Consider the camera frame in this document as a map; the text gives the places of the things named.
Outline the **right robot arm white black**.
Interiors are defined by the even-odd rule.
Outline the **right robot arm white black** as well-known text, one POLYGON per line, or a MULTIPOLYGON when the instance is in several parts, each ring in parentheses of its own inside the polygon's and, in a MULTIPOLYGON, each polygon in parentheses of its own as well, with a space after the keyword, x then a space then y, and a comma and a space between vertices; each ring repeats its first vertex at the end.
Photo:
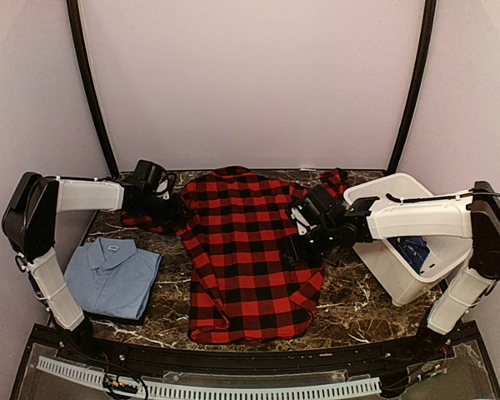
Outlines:
POLYGON ((316 186, 286 214, 298 230, 291 257, 353 248, 397 306, 451 279, 408 344, 418 362, 500 280, 500 193, 486 181, 434 195, 400 172, 350 187, 341 200, 316 186))

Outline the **white plastic bin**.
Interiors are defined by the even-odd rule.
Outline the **white plastic bin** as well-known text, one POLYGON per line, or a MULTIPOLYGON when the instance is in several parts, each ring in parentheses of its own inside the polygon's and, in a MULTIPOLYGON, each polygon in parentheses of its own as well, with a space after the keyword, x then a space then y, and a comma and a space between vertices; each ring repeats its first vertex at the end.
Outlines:
POLYGON ((472 252, 472 199, 467 190, 442 195, 438 201, 419 181, 395 173, 350 187, 344 200, 377 197, 367 219, 373 242, 353 246, 396 306, 423 295, 465 263, 472 252), (417 274, 389 243, 389 238, 421 237, 430 254, 417 274))

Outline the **left clear acrylic plate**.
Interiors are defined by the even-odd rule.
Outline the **left clear acrylic plate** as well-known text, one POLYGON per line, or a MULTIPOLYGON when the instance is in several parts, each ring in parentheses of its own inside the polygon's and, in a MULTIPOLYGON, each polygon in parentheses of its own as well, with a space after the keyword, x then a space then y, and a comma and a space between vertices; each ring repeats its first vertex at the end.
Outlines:
POLYGON ((22 354, 8 399, 108 399, 102 391, 84 387, 37 369, 41 356, 55 356, 53 347, 29 343, 22 354))

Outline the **folded light blue shirt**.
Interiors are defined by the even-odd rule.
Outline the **folded light blue shirt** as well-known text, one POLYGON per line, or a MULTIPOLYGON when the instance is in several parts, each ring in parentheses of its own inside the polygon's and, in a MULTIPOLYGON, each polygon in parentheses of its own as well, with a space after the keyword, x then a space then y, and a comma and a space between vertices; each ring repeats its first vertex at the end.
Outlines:
POLYGON ((75 250, 65 280, 84 312, 137 321, 146 310, 162 259, 132 239, 99 237, 75 250))

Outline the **black curved front rail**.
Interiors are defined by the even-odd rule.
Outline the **black curved front rail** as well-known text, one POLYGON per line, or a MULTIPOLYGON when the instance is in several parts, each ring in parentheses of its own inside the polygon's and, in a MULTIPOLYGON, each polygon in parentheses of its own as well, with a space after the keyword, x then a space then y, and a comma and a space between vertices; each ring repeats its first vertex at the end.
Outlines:
POLYGON ((108 368, 111 372, 129 370, 149 376, 160 376, 168 371, 189 373, 227 373, 235 375, 272 375, 274 373, 313 373, 345 369, 349 373, 404 374, 413 365, 450 358, 458 344, 483 340, 475 322, 457 326, 449 336, 450 343, 430 350, 421 349, 415 337, 404 337, 386 342, 333 347, 314 350, 283 352, 200 351, 173 349, 115 342, 94 338, 96 349, 109 360, 93 356, 89 361, 70 344, 59 347, 62 334, 52 327, 36 324, 32 328, 22 355, 17 375, 22 376, 35 363, 36 351, 48 351, 77 363, 108 368))

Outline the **blue shirt in bin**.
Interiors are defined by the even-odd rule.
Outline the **blue shirt in bin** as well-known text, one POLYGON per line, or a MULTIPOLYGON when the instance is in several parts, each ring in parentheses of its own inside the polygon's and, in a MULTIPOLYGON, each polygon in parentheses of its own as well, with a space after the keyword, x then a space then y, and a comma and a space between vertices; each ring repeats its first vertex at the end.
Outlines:
POLYGON ((388 241, 417 274, 422 273, 430 254, 426 241, 421 237, 391 237, 388 241))

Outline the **right clear acrylic plate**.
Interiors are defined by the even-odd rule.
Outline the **right clear acrylic plate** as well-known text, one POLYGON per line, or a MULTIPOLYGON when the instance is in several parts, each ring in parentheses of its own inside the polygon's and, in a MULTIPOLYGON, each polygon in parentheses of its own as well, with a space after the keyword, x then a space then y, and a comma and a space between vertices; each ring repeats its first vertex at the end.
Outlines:
POLYGON ((498 384, 477 340, 456 344, 446 371, 407 388, 399 399, 500 399, 498 384))

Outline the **red black plaid shirt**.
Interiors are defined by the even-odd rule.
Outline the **red black plaid shirt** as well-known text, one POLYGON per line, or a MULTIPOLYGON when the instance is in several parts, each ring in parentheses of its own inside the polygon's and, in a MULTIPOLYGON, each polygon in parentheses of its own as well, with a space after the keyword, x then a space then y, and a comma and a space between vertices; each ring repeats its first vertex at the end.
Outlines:
POLYGON ((245 167, 214 170, 178 194, 187 217, 169 222, 149 208, 122 223, 176 233, 192 260, 188 337, 195 343, 263 343, 305 334, 324 283, 322 261, 288 261, 297 234, 287 207, 308 190, 245 167))

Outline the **clear acrylic plate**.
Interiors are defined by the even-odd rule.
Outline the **clear acrylic plate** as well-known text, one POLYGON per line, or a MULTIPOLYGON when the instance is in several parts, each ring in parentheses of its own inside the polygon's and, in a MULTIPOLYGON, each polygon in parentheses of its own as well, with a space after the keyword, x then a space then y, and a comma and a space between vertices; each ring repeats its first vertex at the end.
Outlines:
POLYGON ((456 344, 446 371, 407 388, 399 399, 500 399, 498 384, 477 340, 456 344))
POLYGON ((22 354, 8 399, 108 399, 102 391, 84 387, 37 369, 41 356, 55 356, 53 347, 29 343, 22 354))

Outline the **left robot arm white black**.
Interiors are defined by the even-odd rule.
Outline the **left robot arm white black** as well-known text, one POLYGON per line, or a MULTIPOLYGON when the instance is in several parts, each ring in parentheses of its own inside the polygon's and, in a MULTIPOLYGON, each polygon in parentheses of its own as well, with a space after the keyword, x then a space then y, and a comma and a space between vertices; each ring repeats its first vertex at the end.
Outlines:
POLYGON ((25 172, 2 216, 2 232, 27 273, 40 302, 54 322, 74 332, 90 322, 73 299, 55 251, 58 214, 77 211, 124 211, 149 218, 148 226, 174 228, 188 208, 173 191, 174 175, 155 162, 141 160, 124 177, 43 176, 25 172))

